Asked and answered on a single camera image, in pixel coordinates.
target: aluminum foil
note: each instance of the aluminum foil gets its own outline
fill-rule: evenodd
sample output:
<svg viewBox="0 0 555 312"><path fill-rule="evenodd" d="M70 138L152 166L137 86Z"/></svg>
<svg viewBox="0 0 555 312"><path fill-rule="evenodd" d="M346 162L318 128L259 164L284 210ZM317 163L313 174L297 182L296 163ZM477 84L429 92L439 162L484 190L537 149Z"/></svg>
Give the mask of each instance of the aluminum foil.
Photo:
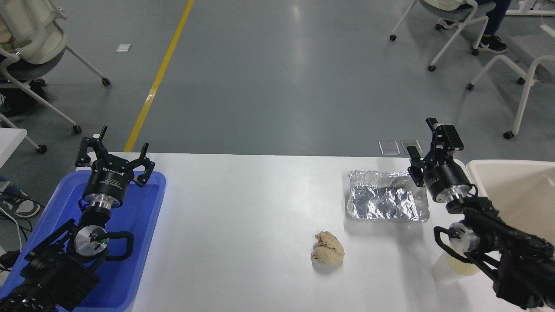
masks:
<svg viewBox="0 0 555 312"><path fill-rule="evenodd" d="M420 221L430 217L426 188L408 172L351 171L347 213L370 221Z"/></svg>

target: crumpled tan paper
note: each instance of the crumpled tan paper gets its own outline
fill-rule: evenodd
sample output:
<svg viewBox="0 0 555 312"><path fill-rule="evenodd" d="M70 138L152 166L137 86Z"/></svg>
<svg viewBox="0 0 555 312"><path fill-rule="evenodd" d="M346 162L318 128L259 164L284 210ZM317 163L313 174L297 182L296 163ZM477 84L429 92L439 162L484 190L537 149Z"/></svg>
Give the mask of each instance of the crumpled tan paper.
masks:
<svg viewBox="0 0 555 312"><path fill-rule="evenodd" d="M318 246L312 252L314 260L327 265L334 265L343 260L345 251L337 237L328 231L320 232L314 237L318 240Z"/></svg>

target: white table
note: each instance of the white table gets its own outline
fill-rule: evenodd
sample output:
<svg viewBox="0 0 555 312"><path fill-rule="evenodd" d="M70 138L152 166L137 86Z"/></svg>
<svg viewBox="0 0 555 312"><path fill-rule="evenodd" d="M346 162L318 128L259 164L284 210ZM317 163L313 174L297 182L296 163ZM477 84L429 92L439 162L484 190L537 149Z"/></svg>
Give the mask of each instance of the white table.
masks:
<svg viewBox="0 0 555 312"><path fill-rule="evenodd" d="M434 281L432 228L462 215L430 200L427 223L346 217L350 170L402 171L408 158L150 157L167 187L133 312L522 311L484 274ZM310 258L322 230L345 247L338 267Z"/></svg>
<svg viewBox="0 0 555 312"><path fill-rule="evenodd" d="M0 128L0 168L27 135L25 129Z"/></svg>

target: white chair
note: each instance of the white chair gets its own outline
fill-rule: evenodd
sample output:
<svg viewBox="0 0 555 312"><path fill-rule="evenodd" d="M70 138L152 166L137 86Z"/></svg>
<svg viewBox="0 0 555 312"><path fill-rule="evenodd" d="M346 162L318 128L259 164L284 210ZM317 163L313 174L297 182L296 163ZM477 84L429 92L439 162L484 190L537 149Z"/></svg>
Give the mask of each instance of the white chair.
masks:
<svg viewBox="0 0 555 312"><path fill-rule="evenodd" d="M530 88L538 81L555 83L555 40L547 33L534 34L527 36L513 37L509 40L511 50L522 61L529 65L528 71L520 68L504 55L495 56L484 68L476 75L466 86L467 90L472 91L474 86L480 81L483 75L498 61L506 63L520 77L517 79L518 84L523 84L524 89L518 104L516 119L514 120L513 129L503 133L503 137L507 140L518 134L522 123L522 116L530 94Z"/></svg>
<svg viewBox="0 0 555 312"><path fill-rule="evenodd" d="M451 11L446 11L446 10L436 8L436 7L428 4L425 0L413 0L413 2L408 7L405 14L403 14L403 16L401 17L401 20L397 23L395 28L391 31L391 35L389 36L389 39L391 41L395 41L395 39L397 39L397 34L396 33L397 33L397 30L398 30L399 26L405 20L405 18L407 17L409 12L411 12L412 8L416 5L417 2L420 2L420 4L422 6L424 6L428 11L430 11L431 13L433 13L436 16L439 16L442 19L449 19L451 21L463 21L463 22L461 22L457 25L458 26L457 31L453 34L453 36L451 36L449 41L447 41L445 46L443 46L443 48L436 55L436 57L434 57L434 59L432 60L432 62L428 66L428 70L430 72L433 72L433 71L436 70L436 68L437 68L436 63L440 60L442 55L449 48L449 46L453 43L453 41L458 37L458 35L463 31L464 28L466 28L469 25L482 22L483 26L482 26L479 34L478 34L478 38L476 39L476 41L472 45L472 55L476 56L480 53L478 51L478 45L480 44L480 39L482 38L482 35L484 34L484 30L486 29L486 24L487 24L487 21L488 21L488 17L485 16L484 14L493 10L495 8L495 3L489 2L489 3L482 4L482 5L479 6L476 3L475 0L465 0L465 3L467 3L471 6L470 8L454 9L454 10L451 10ZM440 24L436 24L435 28L436 28L436 30L442 29Z"/></svg>
<svg viewBox="0 0 555 312"><path fill-rule="evenodd" d="M58 18L66 19L63 10L53 0L1 0L0 16L13 37L11 51L0 47L0 55L4 57L0 62L0 79L5 81L0 82L0 89L21 89L71 124L73 133L81 133L81 127L74 120L33 92L29 86L32 81L44 85L40 77L58 64L65 50L99 76L104 86L110 85L108 78L67 45L67 36L56 22ZM7 120L3 115L0 115L0 119ZM37 145L30 139L28 141L40 153L46 152L43 145Z"/></svg>

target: blue tray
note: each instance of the blue tray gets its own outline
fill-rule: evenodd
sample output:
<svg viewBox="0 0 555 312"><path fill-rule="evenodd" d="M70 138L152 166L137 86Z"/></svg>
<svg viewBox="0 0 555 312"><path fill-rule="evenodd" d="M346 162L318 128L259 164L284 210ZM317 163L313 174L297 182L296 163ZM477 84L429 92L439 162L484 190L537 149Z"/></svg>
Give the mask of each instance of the blue tray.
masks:
<svg viewBox="0 0 555 312"><path fill-rule="evenodd" d="M89 176L90 171L75 171L60 181L33 234L23 248L21 256L17 259L12 272L0 289L0 298L8 295L13 288L24 281L19 276L23 267L28 263L23 258L24 255L27 255L68 219L79 220L81 213L77 202L83 194ZM142 188L131 183L123 206L112 210L112 218L108 222L106 230L133 233L135 238L133 254L121 262L104 262L96 271L100 275L100 283L73 311L123 312L133 302L139 288L144 263L147 260L165 187L166 178L160 172L153 172L148 183ZM121 255L125 252L125 240L112 240L108 248L110 255Z"/></svg>

